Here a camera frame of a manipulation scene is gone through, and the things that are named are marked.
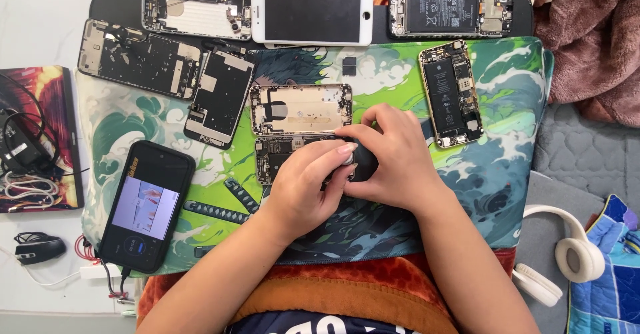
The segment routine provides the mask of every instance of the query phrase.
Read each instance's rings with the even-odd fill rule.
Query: white headphones
[[[587,239],[587,234],[578,219],[560,208],[549,205],[526,205],[523,217],[540,212],[560,215],[569,224],[571,236],[556,244],[556,263],[563,275],[575,283],[598,279],[604,273],[604,256],[600,249]],[[556,305],[562,297],[562,290],[556,284],[524,264],[516,264],[513,282],[546,306]]]

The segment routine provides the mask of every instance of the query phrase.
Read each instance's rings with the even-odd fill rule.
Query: hand
[[[420,122],[410,111],[386,103],[369,108],[362,124],[335,131],[341,137],[359,140],[378,158],[378,169],[366,182],[348,182],[344,193],[416,214],[429,201],[451,196],[436,172]]]
[[[312,142],[296,150],[280,167],[259,213],[269,216],[286,245],[324,223],[338,208],[344,185],[355,168],[341,164],[357,146],[341,140]],[[334,169],[331,181],[321,191],[324,179]]]

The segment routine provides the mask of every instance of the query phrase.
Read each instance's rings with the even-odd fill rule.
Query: power adapter
[[[0,110],[0,155],[7,168],[14,174],[28,174],[29,171],[42,172],[49,166],[51,156],[18,116],[9,121],[11,115],[5,109]],[[6,130],[1,127],[6,123]]]

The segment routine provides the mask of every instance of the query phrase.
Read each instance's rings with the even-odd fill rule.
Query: person
[[[364,112],[362,124],[335,133],[356,138],[373,152],[379,164],[372,177],[347,181],[354,167],[341,163],[355,143],[319,141],[295,151],[280,168],[269,200],[169,289],[137,333],[222,333],[283,250],[327,220],[343,194],[405,208],[415,215],[433,279],[459,332],[539,333],[491,248],[441,181],[411,111],[375,105]],[[273,325],[266,332],[242,332],[311,333]]]

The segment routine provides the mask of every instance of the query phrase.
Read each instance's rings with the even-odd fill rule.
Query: brown fuzzy blanket
[[[536,0],[536,36],[554,52],[551,100],[640,127],[640,0]]]

